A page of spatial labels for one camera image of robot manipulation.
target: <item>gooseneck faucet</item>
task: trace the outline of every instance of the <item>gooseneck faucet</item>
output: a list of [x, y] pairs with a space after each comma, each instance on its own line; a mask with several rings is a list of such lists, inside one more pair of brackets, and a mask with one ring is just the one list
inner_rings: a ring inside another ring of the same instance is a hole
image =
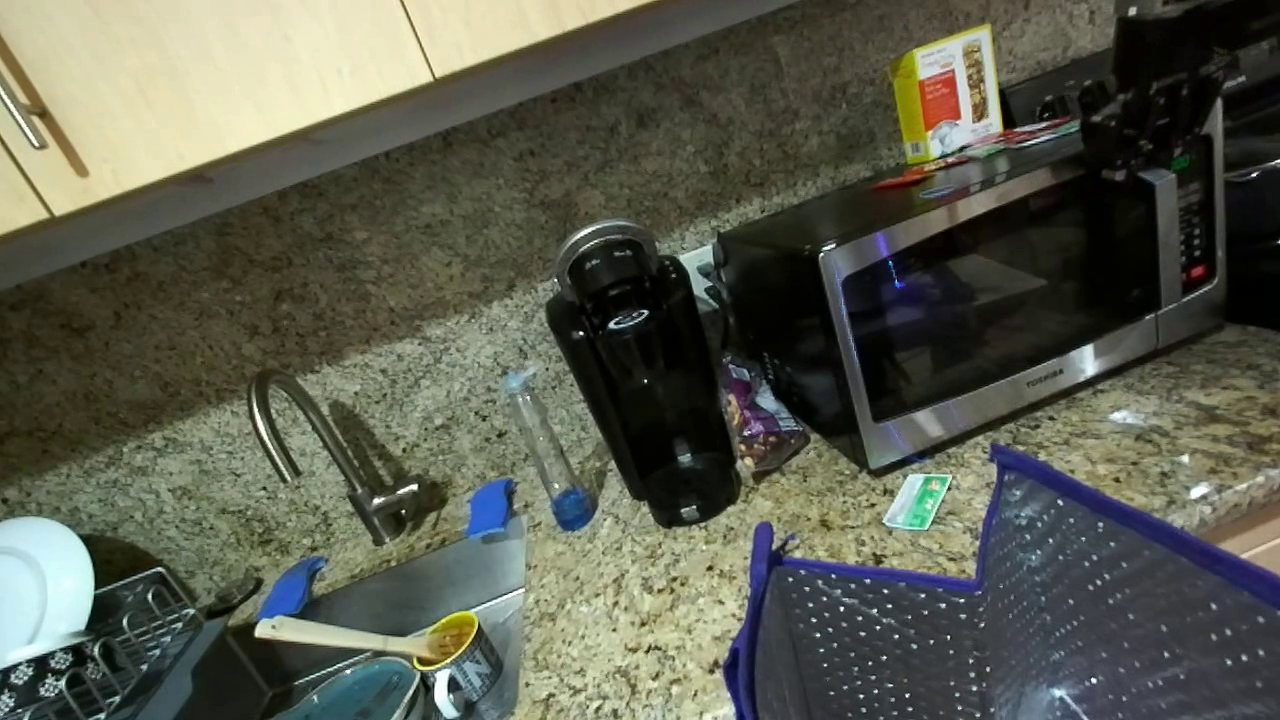
[[279, 428], [275, 427], [275, 418], [271, 415], [271, 388], [278, 388], [298, 406], [302, 415], [311, 424], [311, 429], [320, 436], [320, 443], [333, 461], [338, 465], [342, 478], [347, 482], [347, 500], [356, 509], [356, 515], [365, 524], [374, 544], [387, 544], [388, 541], [404, 532], [408, 524], [408, 515], [415, 506], [419, 487], [416, 482], [403, 483], [390, 492], [378, 493], [370, 488], [364, 473], [351, 459], [347, 447], [342, 443], [333, 425], [320, 411], [320, 406], [298, 383], [293, 375], [282, 370], [266, 369], [253, 377], [248, 387], [248, 414], [253, 421], [253, 433], [266, 452], [266, 459], [271, 461], [271, 468], [280, 475], [285, 484], [298, 479], [302, 470], [293, 461], [284, 438], [280, 437]]

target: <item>green card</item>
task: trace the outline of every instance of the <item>green card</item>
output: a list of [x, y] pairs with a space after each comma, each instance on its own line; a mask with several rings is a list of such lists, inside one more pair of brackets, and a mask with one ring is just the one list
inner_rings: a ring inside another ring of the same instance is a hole
[[884, 514], [884, 524], [902, 530], [929, 529], [948, 487], [951, 475], [908, 475]]

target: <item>black and white mug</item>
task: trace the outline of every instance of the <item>black and white mug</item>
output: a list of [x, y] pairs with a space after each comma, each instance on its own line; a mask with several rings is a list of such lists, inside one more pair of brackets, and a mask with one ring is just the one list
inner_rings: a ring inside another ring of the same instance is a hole
[[475, 612], [454, 612], [431, 625], [426, 634], [443, 638], [449, 656], [430, 665], [415, 659], [413, 666], [430, 679], [431, 698], [440, 715], [454, 720], [498, 684], [502, 656]]

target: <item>food box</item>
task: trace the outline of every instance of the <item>food box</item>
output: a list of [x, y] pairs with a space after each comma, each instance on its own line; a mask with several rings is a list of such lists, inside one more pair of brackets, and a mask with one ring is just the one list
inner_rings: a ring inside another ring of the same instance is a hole
[[911, 50], [892, 68], [908, 163], [927, 163], [1004, 129], [991, 26]]

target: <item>microwave window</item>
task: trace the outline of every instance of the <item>microwave window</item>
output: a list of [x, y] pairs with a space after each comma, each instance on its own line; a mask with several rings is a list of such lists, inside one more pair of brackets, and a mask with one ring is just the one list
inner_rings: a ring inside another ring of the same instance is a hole
[[845, 278], [876, 421], [997, 383], [1156, 311], [1148, 206], [1093, 192], [1091, 182], [998, 206]]

